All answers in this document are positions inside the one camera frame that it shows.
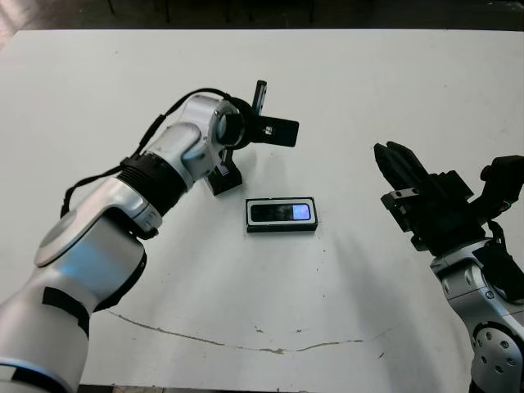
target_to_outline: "crack on table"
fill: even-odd
[[[172,332],[170,330],[162,329],[161,327],[153,327],[153,326],[146,325],[145,323],[140,323],[140,322],[137,322],[137,321],[133,321],[132,319],[126,318],[125,316],[123,316],[121,314],[117,314],[117,313],[114,313],[114,312],[109,311],[109,310],[107,310],[107,312],[109,314],[111,314],[111,315],[116,316],[117,318],[122,319],[123,321],[125,321],[127,323],[131,323],[132,325],[138,326],[139,328],[152,330],[153,332],[159,332],[159,333],[168,334],[170,336],[187,338],[188,340],[199,341],[199,342],[203,342],[203,343],[206,343],[206,344],[211,344],[213,346],[223,346],[223,347],[226,347],[226,348],[232,348],[234,350],[251,350],[251,351],[257,351],[257,352],[267,352],[267,353],[274,354],[274,355],[284,355],[286,353],[291,353],[291,352],[306,352],[307,350],[313,350],[313,349],[316,349],[316,348],[320,348],[322,346],[338,346],[338,345],[351,344],[351,343],[358,344],[358,343],[362,343],[362,342],[373,342],[376,339],[378,339],[379,337],[383,336],[384,334],[388,333],[389,331],[397,328],[399,325],[402,324],[402,323],[397,323],[394,327],[389,327],[387,330],[385,330],[384,332],[376,335],[371,340],[366,340],[366,341],[365,340],[326,341],[326,342],[320,342],[318,344],[314,344],[312,346],[306,346],[306,347],[300,348],[298,350],[291,350],[291,349],[286,349],[286,348],[277,348],[276,350],[274,350],[272,348],[251,348],[249,346],[233,346],[233,345],[226,344],[224,342],[208,340],[208,339],[201,338],[201,337],[189,336],[188,334]]]

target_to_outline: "chair leg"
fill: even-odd
[[[311,3],[309,5],[309,22],[313,23],[314,18],[314,0],[310,0]]]
[[[171,22],[171,16],[169,15],[169,0],[165,0],[165,21],[167,23]]]
[[[249,0],[249,21],[252,22],[255,20],[255,16],[253,15],[253,0]]]
[[[231,21],[231,0],[226,0],[226,23]]]
[[[111,14],[115,14],[115,8],[113,7],[113,2],[111,0],[107,0],[107,4],[109,5],[109,9],[111,10]]]

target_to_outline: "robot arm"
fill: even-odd
[[[445,298],[468,329],[474,351],[471,393],[518,393],[524,370],[524,273],[506,251],[493,221],[517,201],[524,184],[524,157],[493,160],[472,192],[459,175],[429,174],[408,148],[375,145],[379,169],[395,189],[382,197],[418,251],[430,251],[431,269]],[[486,237],[488,223],[494,237]]]
[[[0,305],[0,391],[76,391],[92,313],[116,305],[146,266],[138,239],[155,236],[162,216],[199,178],[215,195],[241,183],[234,149],[249,142],[295,145],[297,122],[260,116],[265,89],[259,81],[253,108],[219,90],[188,94],[159,116],[131,157],[101,175],[116,176],[71,211],[75,187],[101,176],[68,190],[29,281]],[[194,94],[202,92],[223,99]],[[178,121],[147,146],[184,102]]]

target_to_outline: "white table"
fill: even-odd
[[[242,187],[215,198],[198,183],[170,211],[142,279],[93,316],[83,382],[465,392],[468,335],[431,256],[383,208],[372,147],[406,144],[479,192],[484,165],[524,150],[523,44],[478,31],[20,32],[0,52],[0,298],[29,276],[67,187],[130,154],[184,93],[250,101],[266,79],[264,113],[300,121],[296,148],[250,146],[236,154]],[[246,234],[244,200],[284,196],[315,198],[316,233]],[[522,206],[499,220],[518,261]]]

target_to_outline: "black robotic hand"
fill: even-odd
[[[429,174],[414,153],[395,142],[374,147],[378,168],[395,189],[382,197],[404,232],[418,251],[429,250],[434,256],[482,239],[486,222],[499,242],[504,242],[502,228],[492,221],[518,199],[524,183],[524,157],[495,158],[481,173],[486,182],[482,195],[468,203],[473,193],[460,176]]]

